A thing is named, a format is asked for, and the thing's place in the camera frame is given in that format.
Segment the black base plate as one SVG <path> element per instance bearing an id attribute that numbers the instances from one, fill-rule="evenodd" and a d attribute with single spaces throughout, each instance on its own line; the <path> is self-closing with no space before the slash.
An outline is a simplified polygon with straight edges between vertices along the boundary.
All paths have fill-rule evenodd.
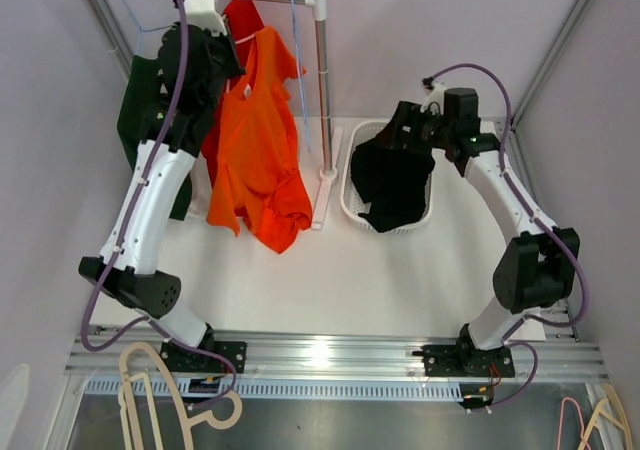
<path id="1" fill-rule="evenodd" d="M 247 343 L 241 341 L 216 341 L 210 353 L 229 360 L 238 374 L 244 372 Z M 163 343 L 160 356 L 167 368 L 178 373 L 230 373 L 228 366 L 219 359 L 185 350 L 174 343 Z"/>
<path id="2" fill-rule="evenodd" d="M 475 347 L 455 345 L 424 345 L 413 355 L 420 357 L 428 377 L 488 378 L 490 370 L 505 378 L 515 376 L 511 351 L 506 347 L 478 350 Z"/>

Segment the black t-shirt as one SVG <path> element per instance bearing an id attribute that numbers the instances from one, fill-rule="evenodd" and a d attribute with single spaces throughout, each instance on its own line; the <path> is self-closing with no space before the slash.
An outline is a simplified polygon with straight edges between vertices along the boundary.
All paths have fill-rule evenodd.
<path id="1" fill-rule="evenodd" d="M 373 139 L 351 157 L 351 180 L 369 210 L 359 216 L 378 233 L 417 223 L 426 210 L 425 190 L 435 168 L 431 155 L 379 146 Z"/>

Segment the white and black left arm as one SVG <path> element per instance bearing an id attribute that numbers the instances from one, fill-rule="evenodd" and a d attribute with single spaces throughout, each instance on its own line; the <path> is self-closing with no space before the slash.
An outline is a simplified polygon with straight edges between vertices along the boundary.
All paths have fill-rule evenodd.
<path id="1" fill-rule="evenodd" d="M 105 294 L 181 345 L 180 359 L 190 369 L 213 364 L 210 326 L 181 303 L 180 279 L 160 271 L 158 260 L 169 220 L 189 208 L 188 177 L 224 87 L 244 72 L 228 32 L 192 24 L 172 25 L 156 58 L 134 58 L 117 124 L 129 144 L 132 180 L 106 243 L 78 268 L 94 286 L 81 320 L 87 350 L 105 348 L 89 340 L 93 311 Z"/>

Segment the aluminium rail front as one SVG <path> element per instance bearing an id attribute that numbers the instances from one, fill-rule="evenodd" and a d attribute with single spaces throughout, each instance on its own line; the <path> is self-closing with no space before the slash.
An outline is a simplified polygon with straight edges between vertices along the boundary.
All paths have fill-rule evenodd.
<path id="1" fill-rule="evenodd" d="M 450 339 L 223 332 L 217 342 L 233 370 L 217 360 L 181 363 L 159 337 L 137 329 L 102 352 L 74 344 L 65 371 L 83 377 L 88 394 L 115 394 L 128 376 L 135 393 L 166 396 L 175 385 L 193 400 L 234 388 L 243 398 L 464 402 L 608 378 L 598 346 L 571 339 L 517 345 L 467 368 Z"/>

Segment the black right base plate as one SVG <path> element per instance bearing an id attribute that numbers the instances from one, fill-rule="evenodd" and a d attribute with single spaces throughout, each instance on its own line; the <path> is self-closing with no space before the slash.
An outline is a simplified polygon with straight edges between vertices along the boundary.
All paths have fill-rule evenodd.
<path id="1" fill-rule="evenodd" d="M 505 378 L 515 376 L 511 351 L 506 347 L 478 350 L 475 347 L 455 345 L 424 345 L 413 355 L 420 357 L 428 377 L 488 378 L 490 370 Z"/>

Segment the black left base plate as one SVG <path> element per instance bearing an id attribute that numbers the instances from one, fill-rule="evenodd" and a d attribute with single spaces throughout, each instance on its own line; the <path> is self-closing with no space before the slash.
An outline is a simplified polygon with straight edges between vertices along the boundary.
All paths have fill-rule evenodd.
<path id="1" fill-rule="evenodd" d="M 241 341 L 216 341 L 210 353 L 229 360 L 238 374 L 244 372 L 247 343 Z M 167 368 L 178 373 L 230 373 L 228 366 L 219 359 L 185 350 L 174 343 L 163 343 L 160 356 Z"/>

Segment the red t-shirt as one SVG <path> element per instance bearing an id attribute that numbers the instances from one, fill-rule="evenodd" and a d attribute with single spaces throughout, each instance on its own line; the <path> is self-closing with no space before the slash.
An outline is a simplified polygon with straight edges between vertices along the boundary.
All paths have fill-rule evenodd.
<path id="1" fill-rule="evenodd" d="M 224 16 L 229 24 L 231 36 L 235 41 L 238 59 L 243 67 L 247 67 L 254 34 L 264 27 L 264 22 L 252 0 L 231 0 L 224 10 Z M 224 96 L 220 99 L 214 113 L 213 126 L 207 134 L 201 148 L 201 153 L 206 160 L 211 186 L 214 186 L 217 175 L 220 120 L 224 107 L 224 99 Z"/>

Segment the green and beige t-shirt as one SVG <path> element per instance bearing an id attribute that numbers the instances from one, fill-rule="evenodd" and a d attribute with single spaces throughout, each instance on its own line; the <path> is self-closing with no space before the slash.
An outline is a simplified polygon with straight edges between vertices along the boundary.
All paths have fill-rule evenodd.
<path id="1" fill-rule="evenodd" d="M 137 150 L 143 135 L 141 128 L 144 112 L 161 95 L 165 83 L 157 60 L 135 55 L 127 87 L 123 96 L 118 120 L 117 133 L 132 170 L 137 161 Z"/>

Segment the beige hanger lower right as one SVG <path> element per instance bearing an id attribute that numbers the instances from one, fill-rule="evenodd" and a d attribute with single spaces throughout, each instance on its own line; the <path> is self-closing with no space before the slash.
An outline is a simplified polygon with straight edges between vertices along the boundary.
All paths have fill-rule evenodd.
<path id="1" fill-rule="evenodd" d="M 578 449 L 633 449 L 633 437 L 624 407 L 610 383 L 589 384 L 592 413 Z"/>

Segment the orange t-shirt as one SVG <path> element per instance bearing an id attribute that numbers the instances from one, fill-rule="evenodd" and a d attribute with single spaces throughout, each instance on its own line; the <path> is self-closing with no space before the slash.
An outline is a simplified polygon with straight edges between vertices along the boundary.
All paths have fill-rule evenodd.
<path id="1" fill-rule="evenodd" d="M 207 222 L 236 235 L 240 225 L 282 254 L 311 226 L 312 206 L 299 169 L 298 131 L 286 81 L 297 62 L 271 26 L 249 41 L 246 73 L 221 100 Z"/>

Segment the pink plastic hanger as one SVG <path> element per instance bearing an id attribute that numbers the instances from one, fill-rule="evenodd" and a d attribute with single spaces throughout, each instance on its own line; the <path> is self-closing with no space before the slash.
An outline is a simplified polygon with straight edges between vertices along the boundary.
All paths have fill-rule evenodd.
<path id="1" fill-rule="evenodd" d="M 250 71 L 249 56 L 255 36 L 264 27 L 253 0 L 230 0 L 223 16 L 230 28 L 230 35 L 235 42 L 236 53 L 241 66 Z"/>

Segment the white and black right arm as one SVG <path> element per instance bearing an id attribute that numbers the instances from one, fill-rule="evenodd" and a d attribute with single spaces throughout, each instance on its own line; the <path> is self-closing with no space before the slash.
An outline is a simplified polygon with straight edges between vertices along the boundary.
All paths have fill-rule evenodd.
<path id="1" fill-rule="evenodd" d="M 525 190 L 498 137 L 482 132 L 478 106 L 471 88 L 445 89 L 428 104 L 401 101 L 376 139 L 391 150 L 420 156 L 444 151 L 503 235 L 506 248 L 492 275 L 490 303 L 461 328 L 452 349 L 423 349 L 427 366 L 451 356 L 470 375 L 502 361 L 511 337 L 526 322 L 539 320 L 542 309 L 571 294 L 580 246 L 576 231 L 558 227 Z"/>

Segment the white perforated plastic basket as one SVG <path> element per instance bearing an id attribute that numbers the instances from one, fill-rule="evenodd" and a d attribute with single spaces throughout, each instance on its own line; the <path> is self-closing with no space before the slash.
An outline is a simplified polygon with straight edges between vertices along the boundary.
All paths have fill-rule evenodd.
<path id="1" fill-rule="evenodd" d="M 388 123 L 387 120 L 369 119 L 360 121 L 351 131 L 346 157 L 343 165 L 343 176 L 340 190 L 340 205 L 347 218 L 357 227 L 375 232 L 374 227 L 364 218 L 361 213 L 367 213 L 371 204 L 365 203 L 356 190 L 351 178 L 351 160 L 356 147 L 366 141 L 373 139 Z M 426 225 L 432 213 L 432 176 L 429 176 L 425 185 L 425 211 L 421 218 L 413 223 L 408 223 L 388 231 L 388 234 L 406 234 Z"/>

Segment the aluminium frame post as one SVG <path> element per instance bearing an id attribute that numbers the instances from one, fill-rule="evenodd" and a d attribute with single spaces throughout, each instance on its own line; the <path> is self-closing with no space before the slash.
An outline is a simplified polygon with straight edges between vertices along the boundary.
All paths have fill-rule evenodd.
<path id="1" fill-rule="evenodd" d="M 514 110 L 511 118 L 511 125 L 513 127 L 517 127 L 523 120 L 528 108 L 532 105 L 534 99 L 542 90 L 544 83 L 550 77 L 552 70 L 559 62 L 593 1 L 594 0 L 573 0 L 551 43 L 545 51 L 540 64 L 530 79 L 520 102 Z"/>

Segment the pink hanger lower right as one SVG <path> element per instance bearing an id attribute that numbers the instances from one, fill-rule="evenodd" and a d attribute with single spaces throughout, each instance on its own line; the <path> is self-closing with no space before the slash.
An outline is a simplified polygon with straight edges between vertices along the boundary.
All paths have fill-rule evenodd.
<path id="1" fill-rule="evenodd" d="M 586 425 L 582 408 L 578 401 L 570 396 L 563 397 L 560 403 L 560 412 L 557 425 L 557 437 L 555 449 L 563 449 L 564 430 L 570 428 L 576 431 L 577 449 L 590 449 L 591 445 L 585 439 Z"/>

